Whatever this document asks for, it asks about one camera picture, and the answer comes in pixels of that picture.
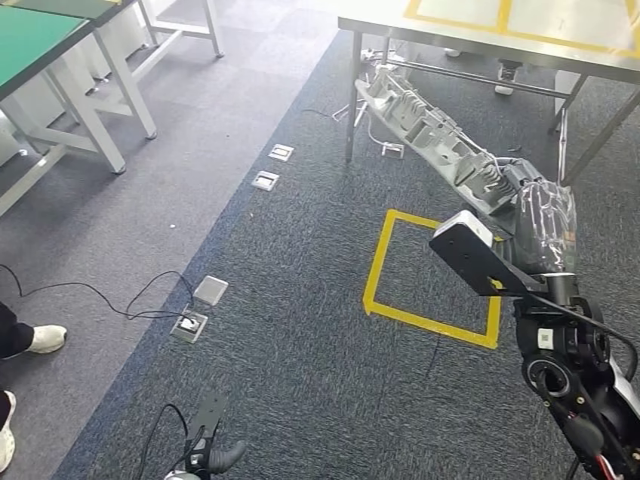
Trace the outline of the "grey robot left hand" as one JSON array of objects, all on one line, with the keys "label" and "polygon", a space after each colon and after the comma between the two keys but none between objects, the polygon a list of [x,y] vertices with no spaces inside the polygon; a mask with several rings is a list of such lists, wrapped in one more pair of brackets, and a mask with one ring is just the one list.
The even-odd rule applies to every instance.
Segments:
[{"label": "grey robot left hand", "polygon": [[196,468],[194,471],[174,470],[165,476],[168,480],[209,480],[214,475],[220,475],[227,472],[238,462],[246,451],[245,441],[238,441],[229,450],[213,449],[211,451],[208,463],[206,467]]}]

